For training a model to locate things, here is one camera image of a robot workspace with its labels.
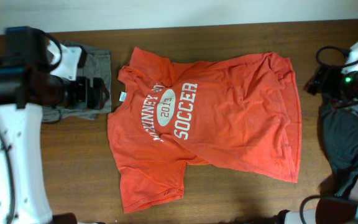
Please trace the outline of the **orange t-shirt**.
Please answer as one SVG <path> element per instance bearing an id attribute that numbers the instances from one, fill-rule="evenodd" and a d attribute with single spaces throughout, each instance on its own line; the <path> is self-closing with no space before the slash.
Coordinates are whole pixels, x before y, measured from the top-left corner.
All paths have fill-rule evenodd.
<path id="1" fill-rule="evenodd" d="M 275 52 L 177 63 L 134 49 L 108 116 L 123 211 L 184 196 L 187 166 L 213 165 L 297 182 L 301 108 L 289 58 Z"/>

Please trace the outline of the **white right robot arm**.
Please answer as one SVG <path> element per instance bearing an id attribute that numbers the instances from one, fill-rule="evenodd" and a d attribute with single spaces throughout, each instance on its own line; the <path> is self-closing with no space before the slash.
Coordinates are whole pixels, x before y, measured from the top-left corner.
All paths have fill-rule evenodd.
<path id="1" fill-rule="evenodd" d="M 282 210 L 266 223 L 358 223 L 358 42 L 338 50 L 343 65 L 318 60 L 305 91 L 320 94 L 320 135 L 336 181 L 333 195 L 305 198 L 298 211 Z"/>

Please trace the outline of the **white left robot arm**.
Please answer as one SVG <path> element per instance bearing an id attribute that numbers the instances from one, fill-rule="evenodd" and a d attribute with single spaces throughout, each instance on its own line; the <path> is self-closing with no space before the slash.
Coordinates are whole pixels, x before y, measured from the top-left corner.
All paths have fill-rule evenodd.
<path id="1" fill-rule="evenodd" d="M 101 78 L 78 77 L 87 54 L 29 26 L 5 31 L 0 58 L 0 223 L 76 223 L 53 214 L 42 169 L 43 108 L 101 110 L 110 97 Z"/>

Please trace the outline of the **dark blue clothes pile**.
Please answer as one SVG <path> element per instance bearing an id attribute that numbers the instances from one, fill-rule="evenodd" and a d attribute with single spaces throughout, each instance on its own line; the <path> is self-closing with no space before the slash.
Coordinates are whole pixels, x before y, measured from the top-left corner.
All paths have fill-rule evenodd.
<path id="1" fill-rule="evenodd" d="M 348 198 L 358 179 L 358 115 L 322 95 L 318 133 L 334 177 L 334 195 Z"/>

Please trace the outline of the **folded grey pants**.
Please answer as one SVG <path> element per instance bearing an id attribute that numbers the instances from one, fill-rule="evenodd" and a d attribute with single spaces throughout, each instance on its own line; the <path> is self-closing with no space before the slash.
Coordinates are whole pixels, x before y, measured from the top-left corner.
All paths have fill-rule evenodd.
<path id="1" fill-rule="evenodd" d="M 43 107 L 43 123 L 64 118 L 94 120 L 111 112 L 111 51 L 71 40 L 61 42 L 63 60 L 53 75 L 74 83 L 72 106 Z"/>

